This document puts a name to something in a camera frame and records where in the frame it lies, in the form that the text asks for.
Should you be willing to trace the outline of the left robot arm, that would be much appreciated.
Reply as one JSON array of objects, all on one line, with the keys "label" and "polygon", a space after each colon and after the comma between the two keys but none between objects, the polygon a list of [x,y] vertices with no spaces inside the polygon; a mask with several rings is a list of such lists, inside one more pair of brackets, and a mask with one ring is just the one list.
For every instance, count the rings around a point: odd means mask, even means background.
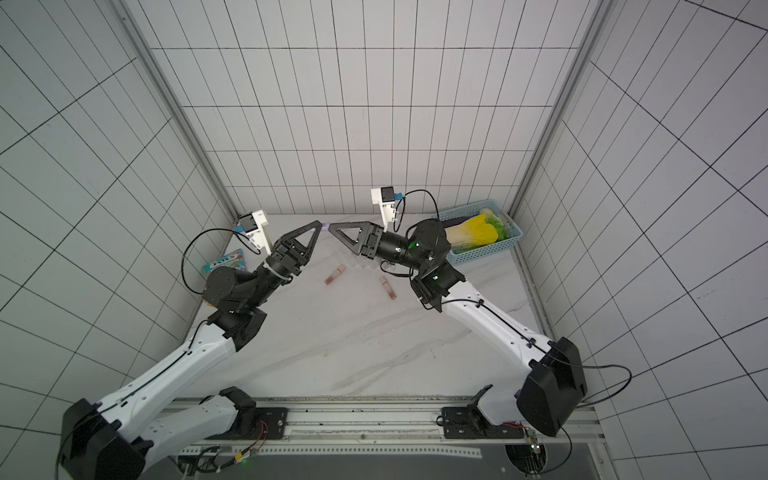
[{"label": "left robot arm", "polygon": [[321,222],[313,221],[288,232],[253,271],[220,266],[209,273],[202,298],[214,311],[190,339],[128,385],[65,411],[55,469],[73,479],[136,479],[158,460],[208,437],[266,435],[255,401],[237,387],[170,416],[161,413],[256,337],[266,319],[261,305],[309,263],[321,231]]}]

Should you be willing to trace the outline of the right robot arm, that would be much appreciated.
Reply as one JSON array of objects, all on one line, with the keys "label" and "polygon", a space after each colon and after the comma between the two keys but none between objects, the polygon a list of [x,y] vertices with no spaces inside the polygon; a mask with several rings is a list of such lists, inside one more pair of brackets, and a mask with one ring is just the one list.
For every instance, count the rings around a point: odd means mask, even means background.
[{"label": "right robot arm", "polygon": [[461,322],[510,361],[513,384],[490,386],[477,399],[487,423],[521,417],[550,437],[563,429],[587,393],[578,348],[525,327],[490,302],[449,263],[451,245],[439,220],[417,223],[408,237],[369,221],[332,223],[328,231],[358,256],[411,269],[410,285],[423,306]]}]

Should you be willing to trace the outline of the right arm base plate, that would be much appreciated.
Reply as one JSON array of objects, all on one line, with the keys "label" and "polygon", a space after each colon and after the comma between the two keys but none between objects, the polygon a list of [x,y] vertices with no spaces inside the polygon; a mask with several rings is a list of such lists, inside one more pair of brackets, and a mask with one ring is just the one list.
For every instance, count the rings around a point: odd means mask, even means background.
[{"label": "right arm base plate", "polygon": [[446,439],[483,440],[524,438],[521,428],[490,424],[474,407],[443,407],[435,420]]}]

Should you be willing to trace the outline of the peach lip gloss tube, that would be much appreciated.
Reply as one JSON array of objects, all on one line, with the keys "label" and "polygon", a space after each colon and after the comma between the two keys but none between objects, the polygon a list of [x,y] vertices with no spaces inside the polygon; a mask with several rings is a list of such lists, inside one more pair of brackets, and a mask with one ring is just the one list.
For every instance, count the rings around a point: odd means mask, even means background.
[{"label": "peach lip gloss tube", "polygon": [[347,266],[345,264],[341,264],[339,267],[337,267],[335,270],[332,271],[332,273],[325,279],[324,283],[326,285],[330,285],[333,283],[338,277],[340,277],[347,269]]}]

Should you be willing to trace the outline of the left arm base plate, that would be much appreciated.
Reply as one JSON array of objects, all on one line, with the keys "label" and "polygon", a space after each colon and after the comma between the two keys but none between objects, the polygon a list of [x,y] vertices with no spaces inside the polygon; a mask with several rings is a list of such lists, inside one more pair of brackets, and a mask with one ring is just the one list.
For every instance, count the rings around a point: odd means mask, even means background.
[{"label": "left arm base plate", "polygon": [[255,408],[241,418],[238,432],[241,439],[251,441],[284,438],[289,410],[283,407]]}]

